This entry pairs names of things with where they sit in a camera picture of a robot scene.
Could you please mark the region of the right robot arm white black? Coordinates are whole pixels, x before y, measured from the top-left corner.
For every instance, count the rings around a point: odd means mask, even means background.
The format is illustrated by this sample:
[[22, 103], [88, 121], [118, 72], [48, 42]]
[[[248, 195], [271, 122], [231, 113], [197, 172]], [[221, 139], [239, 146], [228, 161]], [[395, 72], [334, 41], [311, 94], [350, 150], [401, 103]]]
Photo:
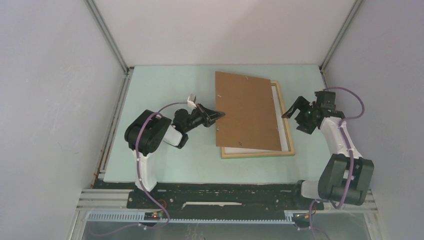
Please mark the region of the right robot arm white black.
[[291, 204], [304, 209], [311, 199], [329, 201], [336, 209], [342, 205], [360, 206], [365, 202], [374, 163], [364, 158], [355, 147], [347, 129], [348, 117], [336, 107], [336, 93], [328, 88], [314, 93], [316, 99], [308, 101], [299, 96], [282, 114], [291, 118], [295, 111], [297, 130], [312, 134], [319, 130], [331, 154], [319, 180], [299, 180], [291, 194]]

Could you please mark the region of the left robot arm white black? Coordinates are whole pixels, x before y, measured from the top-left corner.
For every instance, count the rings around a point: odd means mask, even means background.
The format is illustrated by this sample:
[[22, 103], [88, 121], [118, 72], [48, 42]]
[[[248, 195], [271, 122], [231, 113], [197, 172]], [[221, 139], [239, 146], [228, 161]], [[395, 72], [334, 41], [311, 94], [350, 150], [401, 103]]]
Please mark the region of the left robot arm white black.
[[145, 208], [153, 208], [158, 202], [158, 194], [153, 190], [157, 185], [153, 153], [162, 143], [182, 149], [189, 140], [188, 132], [199, 127], [211, 127], [224, 117], [225, 113], [195, 103], [191, 111], [180, 108], [175, 111], [173, 119], [163, 116], [161, 109], [153, 112], [146, 109], [134, 120], [124, 133], [124, 140], [135, 156], [137, 180], [135, 185], [143, 190], [138, 201]]

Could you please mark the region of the brown cardboard backing board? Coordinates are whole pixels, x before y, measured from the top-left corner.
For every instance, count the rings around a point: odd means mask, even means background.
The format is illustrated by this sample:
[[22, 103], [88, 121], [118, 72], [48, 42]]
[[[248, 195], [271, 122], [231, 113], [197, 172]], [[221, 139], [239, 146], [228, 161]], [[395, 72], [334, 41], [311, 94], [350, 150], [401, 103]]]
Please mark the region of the brown cardboard backing board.
[[216, 146], [281, 151], [270, 79], [215, 72]]

